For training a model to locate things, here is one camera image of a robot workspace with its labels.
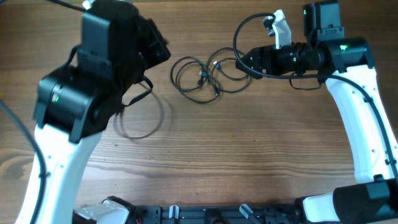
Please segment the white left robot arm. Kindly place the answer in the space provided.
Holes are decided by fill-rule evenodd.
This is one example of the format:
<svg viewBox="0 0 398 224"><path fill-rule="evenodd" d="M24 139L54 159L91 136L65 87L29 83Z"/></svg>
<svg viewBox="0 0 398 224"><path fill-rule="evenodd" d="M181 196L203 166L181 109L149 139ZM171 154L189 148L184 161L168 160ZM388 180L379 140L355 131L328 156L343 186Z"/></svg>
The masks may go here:
<svg viewBox="0 0 398 224"><path fill-rule="evenodd" d="M135 223L136 208L115 196L77 209L88 160L123 96L145 71L167 61L167 42L151 19L126 1L94 1L82 12L81 43L37 86L35 156L18 223Z"/></svg>

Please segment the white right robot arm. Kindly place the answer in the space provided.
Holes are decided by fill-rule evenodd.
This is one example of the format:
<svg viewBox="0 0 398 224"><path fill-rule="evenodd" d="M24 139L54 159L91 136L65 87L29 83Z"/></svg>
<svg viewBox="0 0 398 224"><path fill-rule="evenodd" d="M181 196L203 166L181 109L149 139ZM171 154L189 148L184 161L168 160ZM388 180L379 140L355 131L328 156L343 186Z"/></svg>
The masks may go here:
<svg viewBox="0 0 398 224"><path fill-rule="evenodd" d="M351 146L356 183L265 208L263 223L371 223L397 217L397 141L378 92L371 48L345 37L337 1L303 7L306 42L293 43L282 11L262 13L275 44L236 57L255 79L310 79L327 87Z"/></svg>

